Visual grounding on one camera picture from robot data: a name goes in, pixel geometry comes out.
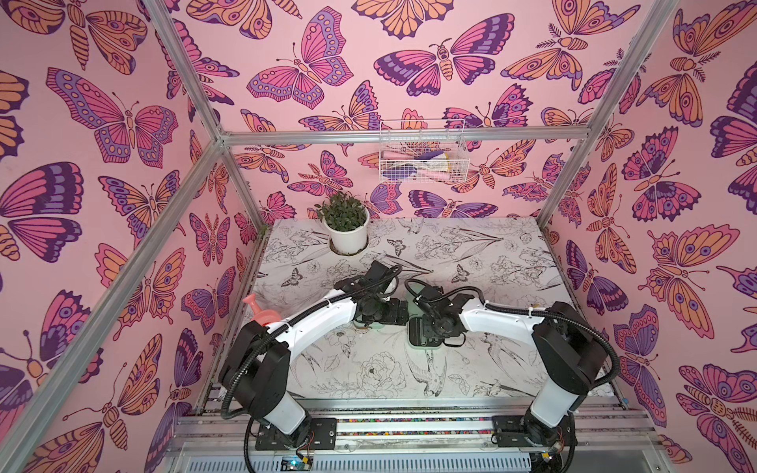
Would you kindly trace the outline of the green case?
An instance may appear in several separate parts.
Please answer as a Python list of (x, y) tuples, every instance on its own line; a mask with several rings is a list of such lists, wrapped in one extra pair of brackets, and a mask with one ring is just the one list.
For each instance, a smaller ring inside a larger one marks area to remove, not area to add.
[(412, 353), (434, 354), (438, 352), (441, 347), (416, 347), (413, 345), (407, 345), (405, 348)]

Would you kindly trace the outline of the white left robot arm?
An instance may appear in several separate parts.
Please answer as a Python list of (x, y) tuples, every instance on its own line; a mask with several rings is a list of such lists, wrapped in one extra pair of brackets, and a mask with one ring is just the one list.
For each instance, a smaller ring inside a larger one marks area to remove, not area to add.
[(289, 394), (291, 364), (333, 329), (353, 321), (404, 325), (407, 303), (392, 294), (400, 265), (375, 260), (369, 270), (337, 282), (314, 305), (282, 321), (244, 325), (219, 374), (226, 389), (220, 415), (231, 420), (246, 415), (252, 422), (275, 428), (292, 447), (311, 431), (311, 415)]

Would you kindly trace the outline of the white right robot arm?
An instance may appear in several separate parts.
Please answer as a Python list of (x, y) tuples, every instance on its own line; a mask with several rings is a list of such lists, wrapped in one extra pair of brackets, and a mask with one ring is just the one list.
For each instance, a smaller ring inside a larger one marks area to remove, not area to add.
[(575, 411), (587, 395), (609, 384), (620, 372), (620, 358), (599, 331), (567, 303), (526, 309), (497, 305), (473, 286), (444, 291), (419, 279), (404, 283), (421, 311), (410, 322), (410, 341), (440, 341), (481, 332), (529, 342), (540, 356), (548, 379), (520, 418), (520, 435), (533, 447), (575, 441)]

